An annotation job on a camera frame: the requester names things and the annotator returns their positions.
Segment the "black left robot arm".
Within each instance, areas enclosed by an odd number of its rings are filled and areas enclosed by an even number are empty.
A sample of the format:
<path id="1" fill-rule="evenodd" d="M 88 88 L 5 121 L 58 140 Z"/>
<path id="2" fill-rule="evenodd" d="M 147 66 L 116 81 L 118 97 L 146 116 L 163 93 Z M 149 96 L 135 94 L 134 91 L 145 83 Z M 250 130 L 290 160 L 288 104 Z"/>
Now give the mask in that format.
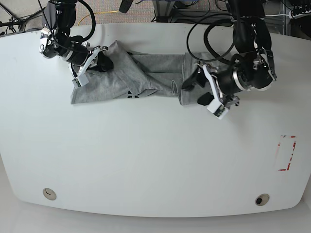
<path id="1" fill-rule="evenodd" d="M 265 12 L 260 0 L 227 0 L 228 12 L 224 18 L 211 23 L 204 32 L 204 44 L 211 59 L 191 57 L 200 61 L 196 70 L 182 83 L 183 91 L 192 91 L 195 85 L 205 87 L 208 79 L 203 65 L 211 71 L 212 79 L 224 107 L 238 106 L 236 93 L 251 89 L 265 90 L 276 81 L 274 56 L 270 33 L 264 22 Z M 222 55 L 211 46 L 208 35 L 220 25 L 233 26 L 233 42 Z"/>

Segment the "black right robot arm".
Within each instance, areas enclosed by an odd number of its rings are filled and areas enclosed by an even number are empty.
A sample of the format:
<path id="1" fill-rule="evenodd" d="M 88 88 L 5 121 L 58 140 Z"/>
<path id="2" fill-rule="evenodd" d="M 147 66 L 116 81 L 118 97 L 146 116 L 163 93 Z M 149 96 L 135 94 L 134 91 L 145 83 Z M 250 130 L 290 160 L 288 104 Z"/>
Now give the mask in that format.
<path id="1" fill-rule="evenodd" d="M 85 6 L 92 20 L 90 33 L 86 36 L 70 36 L 76 21 L 76 3 Z M 87 41 L 94 35 L 96 27 L 95 14 L 83 0 L 50 0 L 42 11 L 42 30 L 40 33 L 39 52 L 46 58 L 62 57 L 74 66 L 82 67 L 94 53 L 87 48 Z"/>

